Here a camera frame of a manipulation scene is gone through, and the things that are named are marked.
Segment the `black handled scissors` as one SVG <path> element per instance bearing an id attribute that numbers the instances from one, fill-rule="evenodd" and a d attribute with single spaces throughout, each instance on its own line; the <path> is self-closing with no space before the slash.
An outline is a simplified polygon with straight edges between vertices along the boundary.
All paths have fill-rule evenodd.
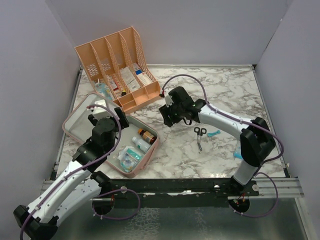
<path id="1" fill-rule="evenodd" d="M 207 134 L 207 129 L 196 126 L 194 127 L 193 130 L 197 134 L 197 147 L 198 147 L 198 153 L 200 154 L 203 151 L 201 146 L 202 136 Z"/>

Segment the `pink medicine kit case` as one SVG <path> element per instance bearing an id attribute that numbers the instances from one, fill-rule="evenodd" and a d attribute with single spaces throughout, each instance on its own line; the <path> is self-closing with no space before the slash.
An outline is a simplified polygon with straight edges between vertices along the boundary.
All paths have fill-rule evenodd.
<path id="1" fill-rule="evenodd" d="M 105 100 L 108 107 L 95 105 L 94 102 L 99 100 Z M 100 130 L 94 127 L 88 120 L 88 116 L 92 113 L 94 107 L 111 109 L 112 107 L 120 106 L 103 98 L 101 95 L 92 93 L 87 95 L 71 112 L 64 121 L 62 129 L 68 136 L 75 139 L 79 145 L 65 167 L 60 170 L 60 174 L 67 175 L 69 172 L 89 164 L 88 170 L 92 173 L 96 171 L 104 172 L 105 168 L 110 166 L 127 178 L 136 177 L 149 164 L 159 141 L 156 140 L 151 144 L 147 153 L 144 153 L 136 147 L 132 138 L 137 137 L 142 139 L 138 134 L 139 129 L 149 131 L 155 136 L 158 133 L 139 119 L 127 114 L 125 116 L 129 122 L 129 127 L 122 130 L 119 129 L 118 132 L 114 130 Z M 125 172 L 118 160 L 118 156 L 124 155 L 127 149 L 136 150 L 143 155 L 142 160 L 138 162 L 131 172 Z"/>

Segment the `teal bandage packet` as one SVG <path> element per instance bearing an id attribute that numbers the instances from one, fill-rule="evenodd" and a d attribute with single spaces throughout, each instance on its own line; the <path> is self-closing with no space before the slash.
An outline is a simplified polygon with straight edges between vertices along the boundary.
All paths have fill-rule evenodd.
<path id="1" fill-rule="evenodd" d="M 144 157 L 143 154 L 140 154 L 134 149 L 128 148 L 125 152 L 125 159 L 126 160 L 132 160 L 132 161 L 141 161 L 142 158 Z"/>

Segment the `brown medicine bottle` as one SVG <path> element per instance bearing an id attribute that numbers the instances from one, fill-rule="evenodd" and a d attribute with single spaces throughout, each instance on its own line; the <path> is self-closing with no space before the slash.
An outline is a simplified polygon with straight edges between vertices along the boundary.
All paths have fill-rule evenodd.
<path id="1" fill-rule="evenodd" d="M 140 128 L 137 132 L 142 137 L 142 139 L 150 145 L 152 145 L 157 140 L 157 137 L 155 135 L 142 128 Z"/>

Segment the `white plastic bottle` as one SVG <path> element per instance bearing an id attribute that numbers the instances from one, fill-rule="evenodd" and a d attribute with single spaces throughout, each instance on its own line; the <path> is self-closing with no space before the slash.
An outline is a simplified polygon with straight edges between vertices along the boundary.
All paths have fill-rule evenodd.
<path id="1" fill-rule="evenodd" d="M 132 142 L 136 145 L 136 147 L 144 153 L 147 153 L 151 148 L 151 145 L 144 141 L 142 138 L 133 137 Z"/>

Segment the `clear bandage bag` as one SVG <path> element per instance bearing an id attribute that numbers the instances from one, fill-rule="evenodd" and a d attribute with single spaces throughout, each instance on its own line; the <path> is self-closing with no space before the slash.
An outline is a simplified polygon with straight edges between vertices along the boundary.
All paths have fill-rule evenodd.
<path id="1" fill-rule="evenodd" d="M 139 160 L 129 154 L 119 155 L 117 159 L 120 162 L 120 166 L 126 173 L 131 172 L 136 165 L 139 163 Z"/>

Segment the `small teal strip packet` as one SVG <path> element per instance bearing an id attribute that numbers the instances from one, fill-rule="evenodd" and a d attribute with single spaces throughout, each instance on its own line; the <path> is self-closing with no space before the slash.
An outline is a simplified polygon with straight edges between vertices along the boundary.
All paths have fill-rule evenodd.
<path id="1" fill-rule="evenodd" d="M 218 135 L 218 134 L 220 134 L 221 133 L 221 131 L 220 130 L 217 130 L 217 131 L 215 131 L 215 132 L 209 132 L 209 133 L 207 133 L 206 135 L 208 136 L 208 137 L 213 137 L 213 136 L 216 136 L 216 135 Z"/>

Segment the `blue tissue pack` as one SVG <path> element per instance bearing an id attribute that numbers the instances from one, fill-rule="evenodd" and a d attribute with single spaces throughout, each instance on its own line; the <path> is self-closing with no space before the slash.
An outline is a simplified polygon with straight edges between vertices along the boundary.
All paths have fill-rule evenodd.
<path id="1" fill-rule="evenodd" d="M 235 151 L 234 151 L 234 153 L 233 153 L 233 156 L 234 156 L 235 158 L 238 158 L 238 159 L 243 159 L 242 154 L 241 154 L 241 147 L 240 147 L 240 146 L 237 146 L 237 147 L 235 148 Z"/>

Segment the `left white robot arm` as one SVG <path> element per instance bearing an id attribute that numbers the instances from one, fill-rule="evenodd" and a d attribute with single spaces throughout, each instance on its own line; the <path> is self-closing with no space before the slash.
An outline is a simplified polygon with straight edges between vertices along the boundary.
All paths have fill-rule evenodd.
<path id="1" fill-rule="evenodd" d="M 107 177 L 95 170 L 116 149 L 121 131 L 129 127 L 129 122 L 120 107 L 108 113 L 108 117 L 95 121 L 91 137 L 48 189 L 27 206 L 19 205 L 14 210 L 21 239 L 27 234 L 33 240 L 50 240 L 77 208 L 91 198 L 110 193 Z"/>

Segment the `red white medicine box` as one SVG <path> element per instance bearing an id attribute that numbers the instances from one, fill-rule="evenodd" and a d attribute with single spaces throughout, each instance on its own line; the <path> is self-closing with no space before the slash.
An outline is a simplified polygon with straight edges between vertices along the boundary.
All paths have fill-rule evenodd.
<path id="1" fill-rule="evenodd" d="M 121 90 L 122 90 L 121 87 L 120 87 L 120 85 L 119 85 L 119 83 L 118 83 L 118 81 L 116 80 L 116 77 L 115 77 L 114 74 L 112 74 L 112 75 L 107 75 L 106 77 L 107 77 L 108 82 L 109 82 L 109 84 L 110 84 L 110 86 L 111 86 L 111 88 L 112 88 L 112 90 L 113 90 L 114 92 L 116 92 L 116 91 L 121 91 Z"/>

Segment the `blue white medicine box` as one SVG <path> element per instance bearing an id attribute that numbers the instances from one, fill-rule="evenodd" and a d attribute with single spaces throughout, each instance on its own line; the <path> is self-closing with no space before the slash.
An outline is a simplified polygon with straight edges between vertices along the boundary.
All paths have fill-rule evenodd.
<path id="1" fill-rule="evenodd" d="M 140 68 L 140 66 L 136 62 L 133 63 L 132 65 L 137 77 L 143 83 L 144 86 L 147 86 L 152 83 L 152 80 L 148 77 L 148 75 Z"/>

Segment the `small dark bottle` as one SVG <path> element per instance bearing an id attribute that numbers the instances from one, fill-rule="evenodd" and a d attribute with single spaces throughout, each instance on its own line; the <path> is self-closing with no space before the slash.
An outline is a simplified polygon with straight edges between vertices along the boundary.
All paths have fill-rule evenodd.
<path id="1" fill-rule="evenodd" d="M 125 90 L 123 90 L 122 92 L 121 92 L 121 96 L 123 97 L 123 96 L 125 96 L 127 94 L 127 92 L 125 91 Z"/>

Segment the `blue patterned pouch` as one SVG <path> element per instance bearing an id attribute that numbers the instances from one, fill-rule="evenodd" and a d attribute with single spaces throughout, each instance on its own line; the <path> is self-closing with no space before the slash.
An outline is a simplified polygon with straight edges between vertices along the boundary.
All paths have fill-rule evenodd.
<path id="1" fill-rule="evenodd" d="M 98 94 L 105 97 L 106 99 L 110 101 L 113 100 L 112 93 L 110 92 L 109 87 L 105 83 L 96 83 L 95 90 L 97 91 Z"/>

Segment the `orange plastic file organizer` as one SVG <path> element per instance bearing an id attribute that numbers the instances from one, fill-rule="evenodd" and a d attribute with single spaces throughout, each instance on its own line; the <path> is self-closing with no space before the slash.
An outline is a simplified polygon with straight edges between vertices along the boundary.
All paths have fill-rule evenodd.
<path id="1" fill-rule="evenodd" d="M 75 51 L 92 86 L 101 82 L 108 86 L 113 101 L 126 113 L 135 112 L 160 99 L 160 84 L 150 72 L 144 55 L 139 33 L 129 27 L 96 40 L 76 46 Z M 137 63 L 148 75 L 152 83 L 144 85 L 137 77 L 133 67 Z M 140 88 L 130 91 L 124 82 L 120 69 L 128 67 Z M 121 91 L 113 91 L 107 75 L 115 75 Z"/>

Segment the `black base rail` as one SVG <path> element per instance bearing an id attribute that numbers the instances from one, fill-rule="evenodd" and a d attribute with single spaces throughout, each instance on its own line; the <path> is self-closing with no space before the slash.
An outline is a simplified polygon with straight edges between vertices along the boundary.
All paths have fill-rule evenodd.
<path id="1" fill-rule="evenodd" d="M 259 194 L 254 180 L 239 186 L 230 178 L 110 179 L 101 171 L 90 178 L 107 194 L 98 198 L 98 206 L 118 209 L 227 207 L 229 197 Z"/>

